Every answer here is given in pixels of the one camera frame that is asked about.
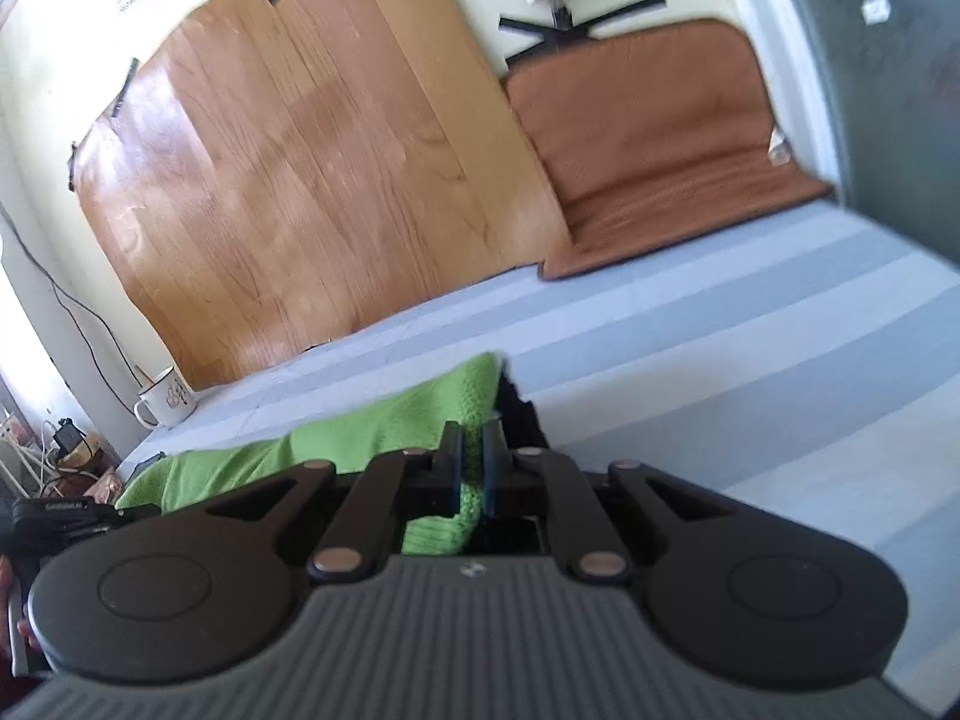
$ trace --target brown seat cushion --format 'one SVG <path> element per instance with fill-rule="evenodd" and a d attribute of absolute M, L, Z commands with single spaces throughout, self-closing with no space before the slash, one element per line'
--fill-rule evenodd
<path fill-rule="evenodd" d="M 693 20 L 521 64 L 506 81 L 573 237 L 557 278 L 829 191 L 768 157 L 774 117 L 746 36 Z"/>

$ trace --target black cable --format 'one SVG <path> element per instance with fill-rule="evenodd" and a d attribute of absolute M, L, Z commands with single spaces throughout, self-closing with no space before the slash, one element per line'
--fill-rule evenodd
<path fill-rule="evenodd" d="M 62 477 L 62 476 L 55 476 L 53 479 L 51 479 L 49 482 L 47 482 L 43 487 L 40 488 L 40 492 L 37 493 L 37 498 L 42 498 L 42 497 L 45 495 L 45 493 L 46 493 L 46 491 L 47 491 L 47 488 L 48 488 L 50 485 L 56 485 L 56 483 L 58 483 L 62 478 L 64 478 L 64 477 Z"/>
<path fill-rule="evenodd" d="M 107 385 L 107 389 L 110 390 L 110 392 L 113 394 L 113 397 L 115 397 L 117 401 L 120 403 L 120 405 L 122 405 L 124 409 L 126 409 L 129 415 L 136 416 L 133 413 L 133 409 L 131 409 L 130 406 L 126 404 L 124 399 L 117 394 L 116 389 L 114 389 L 113 386 L 109 383 L 109 381 L 107 381 L 107 376 L 104 375 L 104 372 L 101 370 L 100 363 L 97 362 L 97 356 L 96 354 L 93 353 L 93 346 L 90 346 L 90 341 L 88 341 L 88 338 L 85 336 L 85 333 L 83 333 L 83 328 L 80 327 L 80 322 L 77 322 L 77 318 L 74 316 L 73 312 L 70 311 L 66 303 L 62 301 L 61 293 L 63 293 L 66 296 L 66 298 L 69 298 L 78 306 L 80 306 L 80 308 L 88 312 L 88 314 L 92 314 L 93 317 L 96 317 L 96 319 L 99 319 L 100 324 L 102 324 L 102 326 L 107 329 L 107 333 L 109 333 L 109 336 L 112 339 L 114 346 L 117 347 L 117 351 L 120 352 L 120 357 L 123 359 L 124 365 L 127 366 L 127 370 L 130 372 L 130 375 L 133 376 L 133 381 L 136 381 L 137 386 L 140 386 L 140 380 L 136 378 L 136 374 L 133 372 L 133 368 L 130 365 L 130 361 L 127 359 L 127 356 L 123 353 L 123 349 L 120 348 L 120 341 L 117 341 L 117 338 L 116 336 L 114 336 L 113 331 L 110 330 L 110 326 L 109 324 L 107 324 L 107 321 L 103 317 L 101 317 L 99 314 L 97 314 L 97 312 L 95 312 L 92 308 L 90 308 L 88 305 L 83 303 L 82 300 L 79 300 L 78 298 L 74 298 L 73 295 L 71 295 L 67 290 L 64 290 L 64 288 L 62 288 L 58 283 L 56 283 L 56 279 L 54 279 L 54 277 L 50 275 L 50 271 L 47 271 L 47 269 L 44 266 L 42 266 L 42 264 L 40 264 L 39 261 L 37 261 L 37 258 L 35 258 L 32 252 L 27 248 L 27 245 L 24 244 L 23 239 L 20 237 L 20 231 L 16 228 L 16 224 L 13 223 L 13 219 L 10 217 L 10 214 L 7 212 L 7 209 L 2 202 L 0 202 L 0 215 L 6 221 L 8 227 L 11 229 L 11 232 L 13 232 L 13 237 L 16 238 L 16 242 L 18 242 L 18 244 L 20 245 L 20 248 L 22 248 L 23 253 L 27 256 L 27 259 L 30 260 L 30 262 L 34 265 L 34 267 L 37 268 L 37 270 L 40 271 L 43 275 L 45 275 L 47 279 L 50 281 L 50 286 L 54 290 L 54 298 L 56 298 L 56 302 L 61 305 L 61 308 L 64 309 L 64 311 L 67 314 L 69 314 L 70 319 L 73 319 L 74 326 L 77 328 L 77 332 L 80 333 L 80 337 L 83 338 L 83 342 L 86 344 L 86 348 L 90 350 L 90 358 L 93 360 L 93 365 L 94 367 L 97 368 L 97 373 L 99 373 L 100 378 L 104 380 L 104 384 Z"/>

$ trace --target human hand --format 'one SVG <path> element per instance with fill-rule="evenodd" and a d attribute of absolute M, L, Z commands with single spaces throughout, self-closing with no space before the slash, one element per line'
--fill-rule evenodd
<path fill-rule="evenodd" d="M 7 619 L 7 599 L 10 595 L 10 588 L 13 585 L 13 564 L 6 556 L 0 557 L 0 649 L 9 658 L 10 641 L 8 640 L 8 619 Z M 27 618 L 23 618 L 16 624 L 16 630 L 21 637 L 27 640 L 27 644 L 35 650 L 40 650 L 40 642 L 34 635 Z"/>

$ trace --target bed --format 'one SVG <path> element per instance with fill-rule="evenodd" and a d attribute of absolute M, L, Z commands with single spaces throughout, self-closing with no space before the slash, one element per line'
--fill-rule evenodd
<path fill-rule="evenodd" d="M 500 350 L 551 445 L 849 538 L 906 584 L 888 676 L 960 692 L 960 272 L 827 201 L 565 281 L 502 274 L 202 394 L 121 466 L 280 436 Z"/>

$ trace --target green cloth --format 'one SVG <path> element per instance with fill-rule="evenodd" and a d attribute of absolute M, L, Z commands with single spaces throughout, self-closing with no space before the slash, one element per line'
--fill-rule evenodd
<path fill-rule="evenodd" d="M 381 452 L 407 446 L 435 448 L 443 423 L 452 420 L 466 434 L 460 513 L 409 523 L 403 551 L 456 553 L 480 517 L 480 428 L 493 416 L 499 376 L 500 360 L 485 353 L 400 394 L 301 425 L 281 439 L 164 458 L 133 480 L 117 507 L 154 503 L 163 512 L 173 512 L 304 460 L 331 460 L 339 473 L 359 471 Z"/>

